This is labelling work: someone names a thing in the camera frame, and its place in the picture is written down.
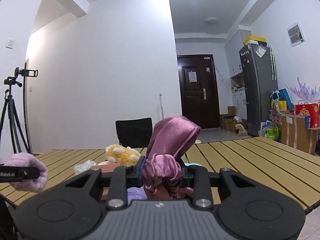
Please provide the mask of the green plastic bag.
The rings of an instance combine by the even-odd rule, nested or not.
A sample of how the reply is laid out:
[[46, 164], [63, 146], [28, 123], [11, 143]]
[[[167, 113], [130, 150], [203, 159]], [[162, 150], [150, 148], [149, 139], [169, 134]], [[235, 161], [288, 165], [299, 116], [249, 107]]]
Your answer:
[[279, 129], [277, 127], [266, 128], [264, 132], [264, 137], [272, 141], [277, 141], [279, 138]]

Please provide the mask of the dark brown entrance door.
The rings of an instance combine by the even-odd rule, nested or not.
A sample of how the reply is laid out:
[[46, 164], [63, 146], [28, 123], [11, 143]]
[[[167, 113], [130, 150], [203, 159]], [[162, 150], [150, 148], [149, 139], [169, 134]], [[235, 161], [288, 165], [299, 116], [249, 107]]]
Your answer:
[[212, 55], [177, 57], [182, 115], [202, 129], [220, 127], [217, 79]]

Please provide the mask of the grey refrigerator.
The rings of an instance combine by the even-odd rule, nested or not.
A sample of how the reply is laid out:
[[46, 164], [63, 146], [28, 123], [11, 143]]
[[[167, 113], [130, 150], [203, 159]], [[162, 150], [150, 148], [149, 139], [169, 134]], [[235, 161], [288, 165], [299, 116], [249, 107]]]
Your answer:
[[257, 137], [260, 125], [270, 117], [273, 91], [278, 89], [270, 49], [258, 44], [247, 44], [239, 51], [245, 83], [247, 131]]

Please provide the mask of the yellow white plush sheep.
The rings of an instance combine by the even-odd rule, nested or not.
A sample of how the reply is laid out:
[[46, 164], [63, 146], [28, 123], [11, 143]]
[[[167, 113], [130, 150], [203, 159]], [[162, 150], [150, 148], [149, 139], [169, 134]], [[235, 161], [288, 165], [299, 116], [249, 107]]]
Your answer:
[[139, 161], [140, 153], [128, 147], [113, 144], [106, 147], [106, 161], [108, 164], [118, 163], [119, 165], [136, 165]]

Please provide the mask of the iridescent plastic wrap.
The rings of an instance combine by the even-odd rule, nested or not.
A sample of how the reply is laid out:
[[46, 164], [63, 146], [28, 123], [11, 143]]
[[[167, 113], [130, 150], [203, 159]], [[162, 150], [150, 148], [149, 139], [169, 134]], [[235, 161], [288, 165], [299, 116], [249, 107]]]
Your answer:
[[95, 165], [96, 165], [96, 162], [92, 160], [88, 160], [82, 164], [76, 164], [74, 166], [74, 173], [76, 175], [81, 174], [82, 172], [89, 170], [92, 166], [95, 166]]

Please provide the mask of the brown plush toy on floor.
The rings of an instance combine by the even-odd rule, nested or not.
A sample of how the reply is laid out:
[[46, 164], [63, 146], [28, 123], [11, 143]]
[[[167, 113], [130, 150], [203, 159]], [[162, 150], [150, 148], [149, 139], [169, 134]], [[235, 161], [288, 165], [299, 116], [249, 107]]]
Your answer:
[[244, 128], [244, 126], [242, 124], [236, 124], [235, 125], [236, 128], [236, 133], [238, 134], [238, 136], [242, 137], [242, 136], [247, 136], [247, 130]]

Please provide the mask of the pink satin hair bonnet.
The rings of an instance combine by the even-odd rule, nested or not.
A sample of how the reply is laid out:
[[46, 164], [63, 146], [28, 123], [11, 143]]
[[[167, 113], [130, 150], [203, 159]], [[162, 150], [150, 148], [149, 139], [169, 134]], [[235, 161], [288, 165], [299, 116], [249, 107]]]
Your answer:
[[192, 188], [180, 187], [183, 176], [178, 158], [195, 143], [200, 126], [184, 116], [172, 116], [155, 124], [142, 169], [143, 187], [151, 200], [192, 197]]

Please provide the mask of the open cardboard boxes on floor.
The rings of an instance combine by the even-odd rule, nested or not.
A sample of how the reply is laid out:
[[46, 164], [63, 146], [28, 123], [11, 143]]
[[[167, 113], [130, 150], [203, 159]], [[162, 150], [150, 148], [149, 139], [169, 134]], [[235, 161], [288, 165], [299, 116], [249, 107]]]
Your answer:
[[242, 117], [237, 115], [235, 106], [228, 106], [227, 110], [227, 114], [220, 114], [220, 128], [232, 133], [236, 133], [236, 125], [242, 124]]

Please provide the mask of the red gift box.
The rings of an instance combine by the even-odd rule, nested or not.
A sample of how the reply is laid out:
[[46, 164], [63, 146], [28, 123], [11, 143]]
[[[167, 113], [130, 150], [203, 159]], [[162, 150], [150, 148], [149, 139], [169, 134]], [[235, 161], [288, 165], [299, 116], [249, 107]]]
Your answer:
[[303, 103], [295, 105], [297, 115], [309, 116], [310, 127], [319, 127], [319, 103]]

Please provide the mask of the white kitchen cabinets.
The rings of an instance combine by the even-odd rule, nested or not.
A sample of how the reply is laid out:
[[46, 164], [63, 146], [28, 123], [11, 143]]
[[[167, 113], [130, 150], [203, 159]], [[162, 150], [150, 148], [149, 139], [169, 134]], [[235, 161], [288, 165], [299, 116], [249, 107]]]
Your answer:
[[244, 47], [244, 40], [251, 34], [250, 31], [239, 30], [225, 45], [227, 63], [231, 82], [232, 102], [236, 114], [247, 120], [247, 106], [245, 82], [242, 73], [242, 63], [239, 51]]

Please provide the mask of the black folding chair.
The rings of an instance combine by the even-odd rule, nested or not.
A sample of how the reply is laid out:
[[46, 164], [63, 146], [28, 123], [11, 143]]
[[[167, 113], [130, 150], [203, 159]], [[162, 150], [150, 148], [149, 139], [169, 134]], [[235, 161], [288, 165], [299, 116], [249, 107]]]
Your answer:
[[153, 132], [152, 119], [117, 120], [119, 144], [131, 148], [147, 148]]

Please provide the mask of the lilac fluffy plush item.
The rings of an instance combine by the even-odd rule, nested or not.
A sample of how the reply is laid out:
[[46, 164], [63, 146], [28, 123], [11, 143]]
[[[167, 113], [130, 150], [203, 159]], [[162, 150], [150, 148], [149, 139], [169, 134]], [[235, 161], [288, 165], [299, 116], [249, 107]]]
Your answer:
[[1, 165], [1, 183], [9, 183], [17, 191], [41, 192], [48, 181], [46, 166], [29, 153], [13, 154]]

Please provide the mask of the purple artificial flower decoration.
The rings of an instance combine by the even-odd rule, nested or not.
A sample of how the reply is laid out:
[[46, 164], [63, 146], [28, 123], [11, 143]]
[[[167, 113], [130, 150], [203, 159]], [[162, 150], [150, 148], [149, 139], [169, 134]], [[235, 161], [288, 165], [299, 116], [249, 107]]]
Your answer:
[[305, 103], [316, 103], [319, 101], [319, 88], [316, 86], [310, 87], [306, 83], [301, 83], [300, 78], [297, 77], [298, 88], [286, 86], [293, 94], [300, 98]]

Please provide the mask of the light blue plush toy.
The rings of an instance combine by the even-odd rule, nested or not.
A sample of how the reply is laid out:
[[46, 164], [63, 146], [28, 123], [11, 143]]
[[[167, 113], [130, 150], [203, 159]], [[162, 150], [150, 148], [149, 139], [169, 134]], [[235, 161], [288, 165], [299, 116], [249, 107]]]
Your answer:
[[185, 166], [202, 166], [200, 164], [197, 163], [184, 163]]

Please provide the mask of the yellow box on refrigerator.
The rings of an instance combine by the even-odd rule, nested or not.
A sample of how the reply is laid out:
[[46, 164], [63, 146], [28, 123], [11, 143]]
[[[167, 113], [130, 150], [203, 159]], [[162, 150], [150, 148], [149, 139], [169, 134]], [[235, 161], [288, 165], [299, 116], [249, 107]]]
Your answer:
[[263, 37], [258, 37], [258, 36], [249, 36], [248, 38], [246, 38], [244, 40], [244, 45], [247, 45], [247, 44], [257, 44], [257, 45], [262, 45], [262, 46], [267, 46], [267, 42], [266, 42], [266, 39], [263, 38]]

